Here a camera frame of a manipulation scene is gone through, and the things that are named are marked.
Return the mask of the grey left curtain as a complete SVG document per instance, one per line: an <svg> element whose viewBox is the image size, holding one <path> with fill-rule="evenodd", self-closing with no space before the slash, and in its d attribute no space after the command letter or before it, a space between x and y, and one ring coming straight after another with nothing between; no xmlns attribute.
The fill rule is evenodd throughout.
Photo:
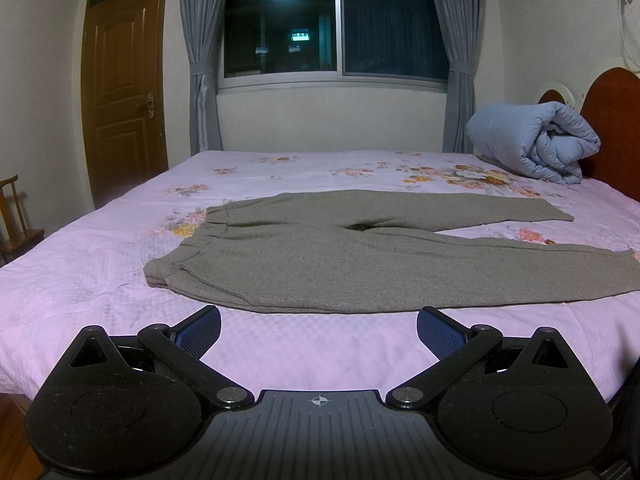
<svg viewBox="0 0 640 480"><path fill-rule="evenodd" d="M217 107L219 35L226 0L179 0L190 70L190 149L220 151Z"/></svg>

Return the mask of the grey right curtain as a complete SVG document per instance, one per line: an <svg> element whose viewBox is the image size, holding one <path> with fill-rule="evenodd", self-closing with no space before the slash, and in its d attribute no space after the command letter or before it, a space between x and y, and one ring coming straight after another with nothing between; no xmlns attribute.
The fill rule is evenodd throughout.
<svg viewBox="0 0 640 480"><path fill-rule="evenodd" d="M442 150L470 154L466 125L475 113L475 74L480 56L484 0L434 0L449 63Z"/></svg>

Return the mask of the brown wooden door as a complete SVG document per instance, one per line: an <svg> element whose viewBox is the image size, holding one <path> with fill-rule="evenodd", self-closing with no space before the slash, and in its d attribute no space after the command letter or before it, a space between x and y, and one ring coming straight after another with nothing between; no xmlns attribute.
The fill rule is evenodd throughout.
<svg viewBox="0 0 640 480"><path fill-rule="evenodd" d="M164 10L165 0L88 0L80 93L96 208L168 169Z"/></svg>

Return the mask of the red wooden headboard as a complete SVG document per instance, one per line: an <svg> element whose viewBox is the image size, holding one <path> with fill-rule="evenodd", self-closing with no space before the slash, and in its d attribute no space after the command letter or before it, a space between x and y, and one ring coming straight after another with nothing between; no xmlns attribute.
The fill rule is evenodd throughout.
<svg viewBox="0 0 640 480"><path fill-rule="evenodd" d="M622 58L609 58L594 69L581 94L549 81L538 90L536 100L562 102L577 110L601 140L599 153L580 162L582 174L638 200L638 70L632 70Z"/></svg>

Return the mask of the sliding glass window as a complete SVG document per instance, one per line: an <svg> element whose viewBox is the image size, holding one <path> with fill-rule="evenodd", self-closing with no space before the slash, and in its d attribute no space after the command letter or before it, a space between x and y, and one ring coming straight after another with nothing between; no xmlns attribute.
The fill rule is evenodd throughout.
<svg viewBox="0 0 640 480"><path fill-rule="evenodd" d="M227 0L220 80L442 88L449 62L434 0Z"/></svg>

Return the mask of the light blue rolled duvet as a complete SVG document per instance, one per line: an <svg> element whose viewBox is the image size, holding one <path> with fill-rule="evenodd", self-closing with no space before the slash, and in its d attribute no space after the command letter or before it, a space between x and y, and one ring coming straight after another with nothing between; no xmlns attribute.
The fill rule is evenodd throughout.
<svg viewBox="0 0 640 480"><path fill-rule="evenodd" d="M580 183L579 162L601 147L585 118L559 102L488 105L471 117L466 133L482 156L514 174L562 184Z"/></svg>

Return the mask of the pink floral bed sheet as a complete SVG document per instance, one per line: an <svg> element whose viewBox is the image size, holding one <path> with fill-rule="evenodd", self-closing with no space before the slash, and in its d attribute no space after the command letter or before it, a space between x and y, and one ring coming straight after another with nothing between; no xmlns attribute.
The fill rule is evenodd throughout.
<svg viewBox="0 0 640 480"><path fill-rule="evenodd" d="M205 363L252 391L386 392L431 366L416 315L558 330L612 398L639 356L639 205L471 155L203 152L1 271L1 389L33 398L78 332L214 304Z"/></svg>

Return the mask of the grey curtain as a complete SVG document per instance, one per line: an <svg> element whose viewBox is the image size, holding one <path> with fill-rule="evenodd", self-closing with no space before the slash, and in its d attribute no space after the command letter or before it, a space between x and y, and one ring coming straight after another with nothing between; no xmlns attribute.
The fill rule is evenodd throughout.
<svg viewBox="0 0 640 480"><path fill-rule="evenodd" d="M480 56L484 0L434 0L449 63L442 150L470 154L466 125L475 113L475 74Z"/></svg>
<svg viewBox="0 0 640 480"><path fill-rule="evenodd" d="M220 151L217 107L219 35L226 0L179 0L190 70L190 149Z"/></svg>

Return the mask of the wooden chair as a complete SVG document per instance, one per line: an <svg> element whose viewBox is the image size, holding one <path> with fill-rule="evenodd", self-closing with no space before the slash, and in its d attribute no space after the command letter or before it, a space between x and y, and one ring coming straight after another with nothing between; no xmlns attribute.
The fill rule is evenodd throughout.
<svg viewBox="0 0 640 480"><path fill-rule="evenodd" d="M1 237L1 263L21 257L44 240L44 229L27 225L15 183L18 175L1 180L1 220L6 234Z"/></svg>

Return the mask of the grey knit pants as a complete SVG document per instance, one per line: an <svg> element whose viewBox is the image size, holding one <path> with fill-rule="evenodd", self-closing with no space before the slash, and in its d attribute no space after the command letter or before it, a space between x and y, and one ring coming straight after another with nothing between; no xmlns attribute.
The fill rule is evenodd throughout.
<svg viewBox="0 0 640 480"><path fill-rule="evenodd" d="M505 221L562 221L540 198L365 190L288 193L210 208L148 262L146 281L258 313L500 307L633 292L630 252L457 236Z"/></svg>

